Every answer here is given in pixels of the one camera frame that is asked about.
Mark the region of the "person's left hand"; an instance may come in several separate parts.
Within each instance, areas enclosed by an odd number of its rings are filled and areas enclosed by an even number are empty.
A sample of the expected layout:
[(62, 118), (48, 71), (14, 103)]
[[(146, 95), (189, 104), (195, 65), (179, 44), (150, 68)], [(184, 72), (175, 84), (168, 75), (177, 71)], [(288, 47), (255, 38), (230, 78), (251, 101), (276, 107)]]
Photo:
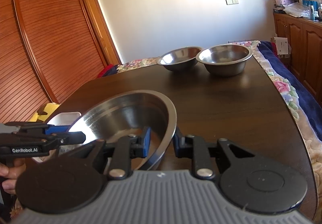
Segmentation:
[(15, 195), (17, 178), (26, 170), (26, 161), (23, 158), (15, 159), (13, 167), (8, 167), (1, 163), (0, 175), (5, 180), (2, 182), (2, 188), (6, 193)]

